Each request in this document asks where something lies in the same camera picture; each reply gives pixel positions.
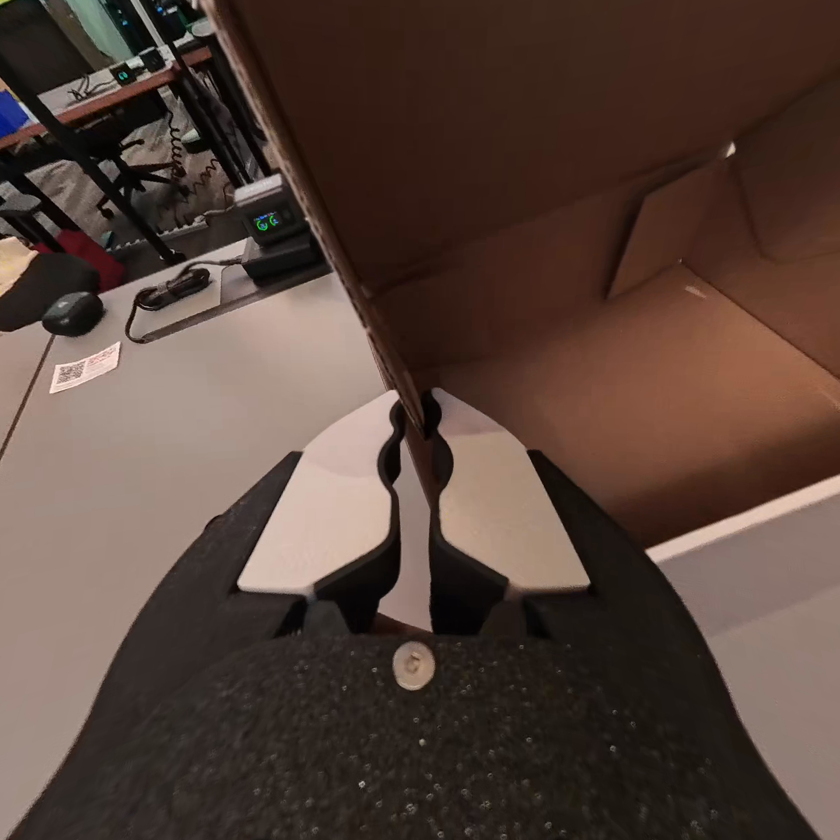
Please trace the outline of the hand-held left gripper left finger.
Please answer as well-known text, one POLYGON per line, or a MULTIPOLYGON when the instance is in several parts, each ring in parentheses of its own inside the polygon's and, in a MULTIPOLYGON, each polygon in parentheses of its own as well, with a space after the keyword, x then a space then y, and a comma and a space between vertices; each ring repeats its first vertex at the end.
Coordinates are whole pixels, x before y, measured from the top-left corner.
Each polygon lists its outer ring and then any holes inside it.
POLYGON ((402 565, 403 407, 388 391, 316 436, 297 463, 237 579, 244 593, 337 606, 371 631, 402 565))

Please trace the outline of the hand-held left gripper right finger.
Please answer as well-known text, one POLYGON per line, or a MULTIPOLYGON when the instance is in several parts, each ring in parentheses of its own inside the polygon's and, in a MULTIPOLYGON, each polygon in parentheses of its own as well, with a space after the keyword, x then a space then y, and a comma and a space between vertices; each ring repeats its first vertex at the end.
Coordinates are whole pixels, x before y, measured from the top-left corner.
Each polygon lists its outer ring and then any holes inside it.
POLYGON ((435 634, 478 634, 507 602, 588 596, 590 577, 524 443, 442 388, 428 392, 428 443, 435 634))

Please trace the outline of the brown cardboard box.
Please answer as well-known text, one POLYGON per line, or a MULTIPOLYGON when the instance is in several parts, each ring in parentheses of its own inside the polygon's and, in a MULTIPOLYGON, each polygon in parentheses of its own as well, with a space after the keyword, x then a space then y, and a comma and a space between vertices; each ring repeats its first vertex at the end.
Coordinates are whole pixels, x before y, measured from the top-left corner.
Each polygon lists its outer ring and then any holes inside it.
POLYGON ((206 2, 416 432, 644 546, 838 474, 833 1, 206 2))

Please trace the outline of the black power brick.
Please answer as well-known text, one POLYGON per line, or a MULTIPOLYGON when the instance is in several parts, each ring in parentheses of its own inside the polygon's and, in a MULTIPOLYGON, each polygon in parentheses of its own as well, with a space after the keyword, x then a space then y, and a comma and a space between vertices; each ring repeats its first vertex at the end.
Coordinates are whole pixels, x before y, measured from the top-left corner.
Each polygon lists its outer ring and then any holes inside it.
POLYGON ((240 264, 248 278, 263 287, 327 262, 318 240, 311 232, 304 232, 271 245, 247 238, 240 264))

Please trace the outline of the white code sticker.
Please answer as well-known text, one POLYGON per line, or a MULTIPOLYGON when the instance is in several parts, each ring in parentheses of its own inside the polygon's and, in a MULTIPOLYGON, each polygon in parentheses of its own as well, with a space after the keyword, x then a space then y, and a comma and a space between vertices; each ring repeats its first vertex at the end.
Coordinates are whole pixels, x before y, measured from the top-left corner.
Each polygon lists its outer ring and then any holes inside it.
POLYGON ((121 348, 122 343, 118 341, 84 359, 56 364, 49 384, 49 394, 68 391, 115 371, 119 366, 121 348))

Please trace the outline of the grey charger with display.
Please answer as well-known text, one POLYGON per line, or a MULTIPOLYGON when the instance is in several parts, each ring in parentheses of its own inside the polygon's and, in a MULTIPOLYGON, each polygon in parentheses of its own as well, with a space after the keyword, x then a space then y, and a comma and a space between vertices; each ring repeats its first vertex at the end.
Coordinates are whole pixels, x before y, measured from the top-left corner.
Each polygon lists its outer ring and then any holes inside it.
POLYGON ((308 220, 284 175, 276 173, 240 186, 234 208, 258 245, 274 245, 308 230, 308 220))

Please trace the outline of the black computer mouse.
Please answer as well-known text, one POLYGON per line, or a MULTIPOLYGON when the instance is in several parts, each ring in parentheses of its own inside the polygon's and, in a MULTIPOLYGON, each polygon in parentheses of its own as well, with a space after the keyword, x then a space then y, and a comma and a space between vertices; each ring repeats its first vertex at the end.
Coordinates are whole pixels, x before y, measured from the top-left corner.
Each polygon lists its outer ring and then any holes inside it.
POLYGON ((74 291, 49 306, 40 323, 52 335, 77 338, 95 329, 105 313, 106 309, 97 293, 74 291))

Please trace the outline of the red cloth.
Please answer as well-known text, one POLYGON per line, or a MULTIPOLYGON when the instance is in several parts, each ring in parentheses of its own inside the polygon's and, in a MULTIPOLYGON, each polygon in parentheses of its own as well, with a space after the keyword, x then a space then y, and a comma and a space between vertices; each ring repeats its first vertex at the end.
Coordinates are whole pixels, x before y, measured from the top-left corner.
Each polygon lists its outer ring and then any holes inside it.
POLYGON ((42 254, 68 253, 86 261, 99 273, 100 292, 110 291, 126 282, 125 266, 84 232, 62 228, 52 238, 60 246, 59 251, 50 243, 43 242, 35 243, 31 248, 42 254))

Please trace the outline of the black bag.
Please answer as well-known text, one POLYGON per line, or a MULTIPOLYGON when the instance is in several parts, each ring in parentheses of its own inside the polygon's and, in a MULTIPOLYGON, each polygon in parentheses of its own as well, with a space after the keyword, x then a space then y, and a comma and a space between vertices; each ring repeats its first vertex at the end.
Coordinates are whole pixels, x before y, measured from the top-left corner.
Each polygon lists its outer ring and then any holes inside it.
POLYGON ((86 260, 67 253, 40 254, 1 295, 1 333, 39 322, 59 298, 98 292, 100 274, 86 260))

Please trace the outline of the cream cloth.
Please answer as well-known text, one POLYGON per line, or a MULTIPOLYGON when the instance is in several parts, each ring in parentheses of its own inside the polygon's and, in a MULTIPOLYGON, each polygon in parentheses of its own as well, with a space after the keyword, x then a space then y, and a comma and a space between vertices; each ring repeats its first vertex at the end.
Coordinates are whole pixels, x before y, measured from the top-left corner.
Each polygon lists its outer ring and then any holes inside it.
POLYGON ((1 290, 8 293, 40 253, 16 237, 1 239, 1 290))

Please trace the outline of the black office chair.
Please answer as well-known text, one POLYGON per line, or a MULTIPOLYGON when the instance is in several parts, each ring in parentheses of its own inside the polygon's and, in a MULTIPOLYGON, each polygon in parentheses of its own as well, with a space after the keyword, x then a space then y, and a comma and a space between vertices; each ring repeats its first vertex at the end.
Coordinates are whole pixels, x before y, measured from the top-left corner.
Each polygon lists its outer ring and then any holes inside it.
POLYGON ((173 163, 159 164, 129 164, 124 155, 136 146, 144 145, 142 139, 128 140, 129 134, 135 130, 131 121, 120 112, 103 113, 86 122, 80 122, 72 127, 77 139, 84 150, 97 163, 107 161, 117 169, 117 175, 112 181, 114 189, 131 203, 133 195, 145 193, 145 184, 160 184, 177 187, 175 165, 173 163))

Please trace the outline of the brown wooden desk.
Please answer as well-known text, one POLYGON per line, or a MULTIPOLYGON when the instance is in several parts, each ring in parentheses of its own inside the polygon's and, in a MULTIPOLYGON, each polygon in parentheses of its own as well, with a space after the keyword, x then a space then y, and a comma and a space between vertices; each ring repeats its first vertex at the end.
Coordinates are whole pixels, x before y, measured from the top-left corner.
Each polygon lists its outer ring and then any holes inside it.
MULTIPOLYGON (((72 97, 70 90, 72 85, 48 91, 36 96, 42 109, 47 109, 56 119, 65 125, 75 125, 93 118, 101 112, 108 112, 121 107, 125 102, 141 98, 152 91, 161 88, 169 88, 179 80, 181 70, 173 59, 162 70, 155 73, 145 73, 141 78, 131 82, 127 86, 119 86, 114 80, 106 82, 106 90, 96 96, 76 100, 72 97)), ((1 151, 15 147, 16 145, 47 133, 47 127, 39 120, 36 111, 24 102, 23 95, 15 93, 22 103, 22 107, 30 116, 16 132, 10 133, 1 139, 1 151)))

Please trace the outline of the black metal frame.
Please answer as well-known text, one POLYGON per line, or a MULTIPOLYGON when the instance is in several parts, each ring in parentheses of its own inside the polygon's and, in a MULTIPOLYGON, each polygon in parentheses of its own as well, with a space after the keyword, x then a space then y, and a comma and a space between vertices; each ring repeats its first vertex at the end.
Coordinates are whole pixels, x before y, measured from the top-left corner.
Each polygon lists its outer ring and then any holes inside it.
MULTIPOLYGON (((269 167, 254 134, 250 131, 249 118, 245 113, 244 100, 238 94, 227 59, 218 44, 211 27, 203 37, 198 49, 185 52, 168 36, 164 29, 158 34, 172 54, 181 70, 179 80, 170 89, 182 101, 187 114, 210 150, 215 154, 228 181, 239 187, 251 183, 249 168, 239 153, 242 140, 250 149, 255 162, 263 172, 269 167)), ((72 128, 59 122, 47 109, 42 108, 38 95, 7 58, 1 59, 2 78, 11 91, 23 95, 24 102, 36 111, 38 119, 47 127, 58 146, 78 163, 87 177, 93 181, 119 212, 129 219, 131 225, 152 247, 167 266, 185 263, 186 257, 170 248, 153 226, 140 215, 112 186, 97 164, 84 150, 72 128)))

